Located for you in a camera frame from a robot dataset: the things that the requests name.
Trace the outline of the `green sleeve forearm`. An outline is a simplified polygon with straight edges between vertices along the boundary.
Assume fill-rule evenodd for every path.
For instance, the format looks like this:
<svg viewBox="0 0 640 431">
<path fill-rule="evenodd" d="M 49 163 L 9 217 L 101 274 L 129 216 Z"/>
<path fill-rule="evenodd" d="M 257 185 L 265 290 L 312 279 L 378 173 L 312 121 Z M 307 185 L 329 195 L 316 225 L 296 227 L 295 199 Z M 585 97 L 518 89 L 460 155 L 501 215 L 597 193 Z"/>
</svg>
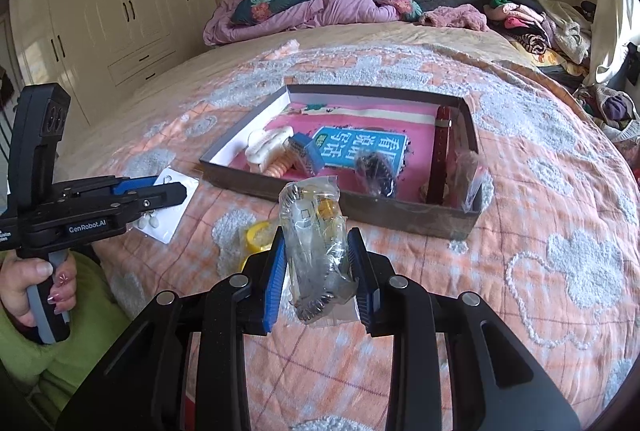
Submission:
<svg viewBox="0 0 640 431">
<path fill-rule="evenodd" d="M 50 422 L 58 415 L 104 353 L 130 323 L 117 304 L 102 269 L 71 252 L 76 261 L 76 305 L 70 336 L 59 343 L 38 341 L 35 327 L 18 330 L 1 304 L 1 363 L 14 385 Z"/>
</svg>

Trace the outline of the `left hand painted nails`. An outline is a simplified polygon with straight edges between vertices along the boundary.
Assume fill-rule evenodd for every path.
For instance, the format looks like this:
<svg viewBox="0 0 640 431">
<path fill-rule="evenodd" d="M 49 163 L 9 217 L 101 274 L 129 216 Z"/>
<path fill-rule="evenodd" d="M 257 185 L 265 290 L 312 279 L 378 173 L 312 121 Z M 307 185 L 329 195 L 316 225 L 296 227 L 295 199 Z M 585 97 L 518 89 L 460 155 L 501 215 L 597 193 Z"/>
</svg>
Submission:
<svg viewBox="0 0 640 431">
<path fill-rule="evenodd" d="M 76 305 L 77 267 L 69 252 L 56 269 L 47 261 L 38 258 L 20 259 L 13 250 L 3 258 L 1 264 L 1 304 L 10 321 L 18 330 L 36 326 L 35 316 L 29 307 L 27 289 L 51 278 L 47 303 L 55 306 L 55 312 L 73 310 Z"/>
</svg>

